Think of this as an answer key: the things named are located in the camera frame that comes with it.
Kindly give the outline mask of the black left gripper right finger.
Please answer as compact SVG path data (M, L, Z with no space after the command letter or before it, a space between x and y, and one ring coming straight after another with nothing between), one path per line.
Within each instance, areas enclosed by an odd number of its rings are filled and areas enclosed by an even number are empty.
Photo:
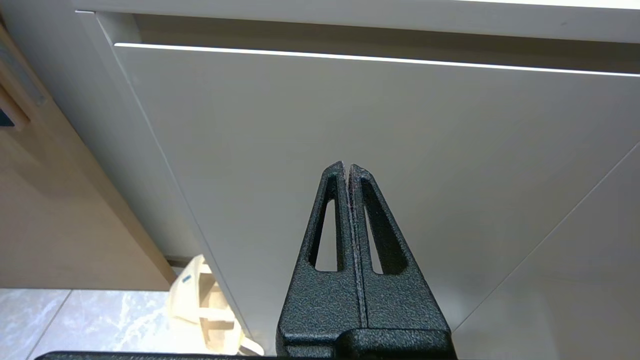
M449 330L373 174L357 164L349 169L349 200L365 326Z

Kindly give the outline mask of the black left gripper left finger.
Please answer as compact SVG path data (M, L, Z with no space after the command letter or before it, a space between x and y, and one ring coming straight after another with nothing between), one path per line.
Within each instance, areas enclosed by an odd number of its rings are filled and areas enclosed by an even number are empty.
M327 205L334 203L336 271L316 268ZM276 327L276 353L285 358L333 358L335 344L362 323L345 164L320 177L301 248Z

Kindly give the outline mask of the cream plastic object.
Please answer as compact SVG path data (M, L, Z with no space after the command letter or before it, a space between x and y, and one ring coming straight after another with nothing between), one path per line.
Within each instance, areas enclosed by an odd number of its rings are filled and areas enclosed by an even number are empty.
M203 255L193 257L167 297L171 331L179 342L206 354L264 356L247 337Z

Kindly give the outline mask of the white cabinet door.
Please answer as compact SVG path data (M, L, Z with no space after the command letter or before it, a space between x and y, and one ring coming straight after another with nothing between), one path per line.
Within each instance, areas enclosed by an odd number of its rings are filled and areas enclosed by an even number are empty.
M117 43L207 255L275 353L323 170L372 173L451 330L640 143L640 70Z
M640 360L640 142L454 331L461 359Z

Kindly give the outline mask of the light wooden cabinet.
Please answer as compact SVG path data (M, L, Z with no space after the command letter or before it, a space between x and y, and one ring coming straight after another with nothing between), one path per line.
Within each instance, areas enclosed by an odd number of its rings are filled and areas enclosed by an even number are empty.
M0 18L0 289L167 291L175 278Z

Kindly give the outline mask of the white sideboard cabinet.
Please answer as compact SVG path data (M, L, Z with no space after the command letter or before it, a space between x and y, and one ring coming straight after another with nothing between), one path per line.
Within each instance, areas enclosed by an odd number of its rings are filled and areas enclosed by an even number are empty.
M640 0L0 0L0 11L158 246L209 260L118 43L640 71Z

